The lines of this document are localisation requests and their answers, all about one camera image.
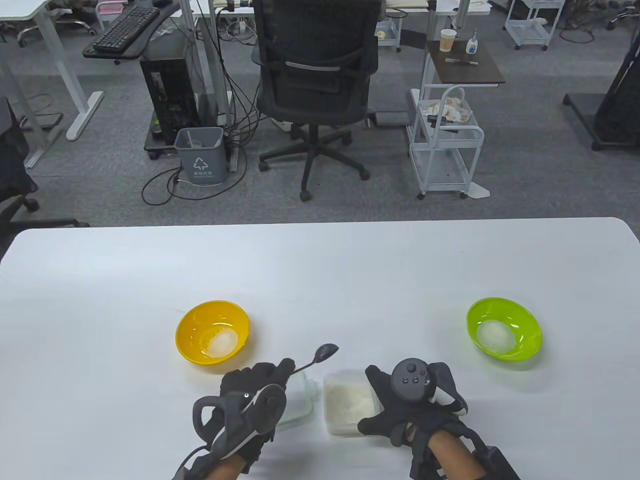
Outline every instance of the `paper cup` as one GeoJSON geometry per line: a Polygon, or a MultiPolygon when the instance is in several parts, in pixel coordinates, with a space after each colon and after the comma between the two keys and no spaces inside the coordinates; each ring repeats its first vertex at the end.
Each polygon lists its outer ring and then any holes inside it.
{"type": "Polygon", "coordinates": [[[453,41],[456,39],[456,31],[451,28],[440,30],[440,51],[451,52],[453,41]]]}

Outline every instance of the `chair wheel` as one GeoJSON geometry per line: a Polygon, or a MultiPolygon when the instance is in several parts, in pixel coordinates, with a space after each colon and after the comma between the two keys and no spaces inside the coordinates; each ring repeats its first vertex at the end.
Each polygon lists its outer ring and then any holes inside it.
{"type": "Polygon", "coordinates": [[[24,208],[26,208],[29,212],[35,212],[36,210],[40,209],[40,204],[35,198],[27,198],[24,201],[24,208]]]}

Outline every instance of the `yellow bowl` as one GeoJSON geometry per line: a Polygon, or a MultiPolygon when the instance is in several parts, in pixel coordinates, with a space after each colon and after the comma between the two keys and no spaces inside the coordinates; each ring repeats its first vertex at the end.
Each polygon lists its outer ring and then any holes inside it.
{"type": "Polygon", "coordinates": [[[217,365],[235,356],[246,344],[251,331],[249,317],[230,301],[208,301],[192,308],[175,331],[175,345],[181,355],[197,365],[217,365]],[[238,345],[227,356],[212,358],[206,353],[213,337],[231,328],[238,335],[238,345]]]}

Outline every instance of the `vr controller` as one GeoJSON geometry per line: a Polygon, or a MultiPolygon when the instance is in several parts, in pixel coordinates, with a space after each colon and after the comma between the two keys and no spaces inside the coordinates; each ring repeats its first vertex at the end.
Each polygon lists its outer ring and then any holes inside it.
{"type": "MultiPolygon", "coordinates": [[[[467,402],[456,390],[449,366],[442,362],[427,364],[418,358],[407,358],[396,365],[391,373],[391,389],[401,399],[411,403],[437,403],[461,417],[468,413],[467,402]]],[[[487,446],[470,428],[452,432],[469,438],[474,444],[473,456],[489,473],[491,480],[520,480],[498,447],[487,446]]],[[[416,437],[412,444],[413,462],[410,477],[413,480],[441,480],[440,465],[428,450],[426,441],[416,437]]]]}

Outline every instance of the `forearm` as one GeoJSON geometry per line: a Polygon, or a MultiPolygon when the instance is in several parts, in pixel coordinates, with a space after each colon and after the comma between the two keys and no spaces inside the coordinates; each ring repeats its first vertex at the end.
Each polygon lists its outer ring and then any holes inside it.
{"type": "Polygon", "coordinates": [[[231,455],[231,457],[223,460],[209,474],[207,480],[236,480],[242,472],[246,462],[239,455],[231,455]]]}
{"type": "Polygon", "coordinates": [[[449,480],[477,480],[486,475],[462,440],[449,432],[441,430],[434,433],[429,439],[429,449],[449,480]]]}

